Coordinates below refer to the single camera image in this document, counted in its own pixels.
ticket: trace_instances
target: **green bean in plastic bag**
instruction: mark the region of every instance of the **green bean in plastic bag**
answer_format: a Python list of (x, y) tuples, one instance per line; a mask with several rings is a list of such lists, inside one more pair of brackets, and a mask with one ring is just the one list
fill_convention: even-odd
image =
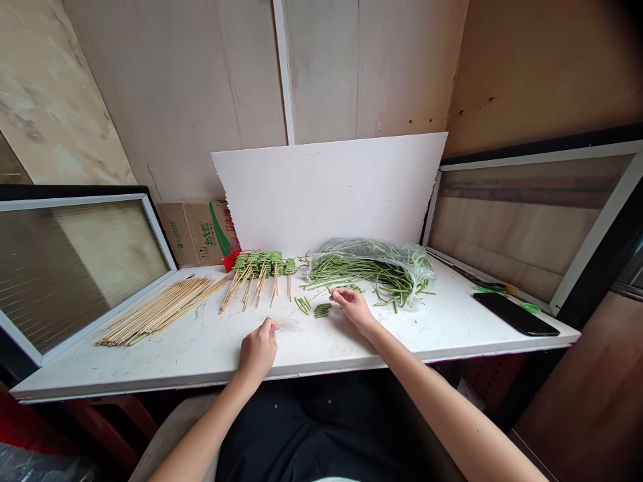
[(370, 238), (335, 238), (312, 255), (306, 271), (308, 289), (369, 280), (380, 303), (413, 307), (435, 284), (426, 250), (413, 243)]

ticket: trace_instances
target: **bamboo skewer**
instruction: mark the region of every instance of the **bamboo skewer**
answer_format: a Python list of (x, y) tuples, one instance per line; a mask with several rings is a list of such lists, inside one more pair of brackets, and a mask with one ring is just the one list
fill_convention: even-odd
[[(318, 294), (316, 294), (315, 296), (313, 296), (312, 298), (310, 298), (310, 300), (311, 300), (311, 301), (313, 301), (315, 298), (317, 298), (317, 297), (318, 297), (320, 294), (322, 294), (322, 293), (324, 293), (324, 290), (321, 290)], [(294, 313), (296, 313), (296, 312), (298, 312), (298, 311), (299, 311), (299, 308), (297, 308), (297, 309), (296, 309), (296, 310), (294, 310), (292, 313), (290, 313), (290, 315), (288, 315), (288, 316), (286, 316), (286, 317), (282, 318), (282, 319), (279, 321), (279, 324), (281, 324), (281, 322), (282, 322), (283, 320), (285, 320), (286, 318), (288, 318), (288, 317), (292, 316)]]
[(232, 296), (232, 294), (234, 292), (234, 289), (236, 288), (237, 284), (239, 283), (239, 280), (241, 278), (243, 278), (244, 276), (246, 276), (248, 270), (251, 270), (251, 269), (252, 269), (252, 267), (250, 265), (246, 266), (246, 269), (241, 274), (241, 276), (238, 275), (239, 274), (238, 271), (236, 272), (236, 274), (234, 276), (234, 280), (232, 280), (232, 284), (230, 285), (230, 289), (228, 290), (228, 293), (226, 294), (225, 298), (223, 298), (223, 303), (221, 304), (220, 313), (223, 313), (226, 310), (226, 308), (228, 306), (228, 302), (230, 300), (230, 296)]
[(127, 343), (133, 345), (147, 335), (159, 333), (179, 319), (196, 303), (202, 302), (212, 293), (220, 290), (228, 277), (212, 284), (208, 277), (181, 280), (163, 289), (153, 300), (128, 310), (111, 323), (110, 331), (97, 345), (114, 346)]
[(270, 298), (270, 308), (273, 307), (275, 294), (279, 294), (279, 265), (275, 263), (275, 282), (273, 283), (273, 296)]
[(230, 292), (232, 291), (232, 288), (233, 288), (238, 276), (239, 276), (239, 271), (235, 271), (234, 272), (234, 278), (232, 278), (232, 283), (228, 287), (228, 292), (226, 293), (226, 296), (223, 298), (223, 303), (221, 304), (221, 311), (219, 313), (223, 313), (223, 310), (225, 310), (226, 300), (228, 299), (228, 296), (230, 296)]
[(248, 289), (246, 290), (246, 295), (243, 297), (243, 310), (246, 311), (246, 308), (248, 307), (248, 298), (250, 297), (250, 289), (253, 285), (253, 279), (250, 278), (250, 283), (248, 283)]
[(264, 263), (261, 267), (261, 272), (259, 273), (259, 281), (257, 281), (257, 287), (255, 288), (255, 295), (253, 296), (253, 303), (255, 302), (255, 298), (260, 296), (261, 289), (263, 288), (263, 281), (265, 280), (266, 277), (266, 264)]
[(252, 266), (248, 265), (246, 267), (246, 270), (244, 271), (246, 273), (246, 276), (244, 276), (243, 281), (239, 284), (239, 288), (236, 290), (236, 293), (234, 294), (234, 297), (237, 298), (239, 296), (239, 292), (243, 289), (243, 284), (246, 282), (246, 279), (248, 279), (250, 276), (253, 274), (253, 268)]

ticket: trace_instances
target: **left hand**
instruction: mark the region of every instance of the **left hand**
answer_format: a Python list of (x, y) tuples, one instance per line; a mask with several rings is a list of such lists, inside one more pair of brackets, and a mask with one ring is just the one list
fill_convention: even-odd
[(241, 342), (241, 359), (237, 373), (248, 376), (259, 385), (275, 362), (277, 338), (275, 332), (280, 328), (272, 318), (246, 336)]

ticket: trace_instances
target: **right hand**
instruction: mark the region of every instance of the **right hand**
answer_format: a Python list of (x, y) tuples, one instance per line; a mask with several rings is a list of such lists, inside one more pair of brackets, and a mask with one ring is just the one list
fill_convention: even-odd
[(330, 301), (335, 301), (344, 310), (348, 319), (361, 334), (366, 336), (373, 327), (378, 325), (362, 293), (348, 288), (334, 288), (332, 291)]

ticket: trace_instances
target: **hand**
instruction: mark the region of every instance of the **hand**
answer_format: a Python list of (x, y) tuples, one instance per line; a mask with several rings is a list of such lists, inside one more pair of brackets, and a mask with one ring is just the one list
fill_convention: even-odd
[(249, 377), (259, 385), (273, 367), (277, 355), (275, 332), (280, 328), (272, 318), (246, 336), (241, 342), (241, 358), (237, 373)]
[(333, 294), (330, 295), (330, 301), (337, 302), (340, 308), (346, 312), (348, 319), (364, 336), (378, 325), (362, 293), (348, 288), (334, 288)]

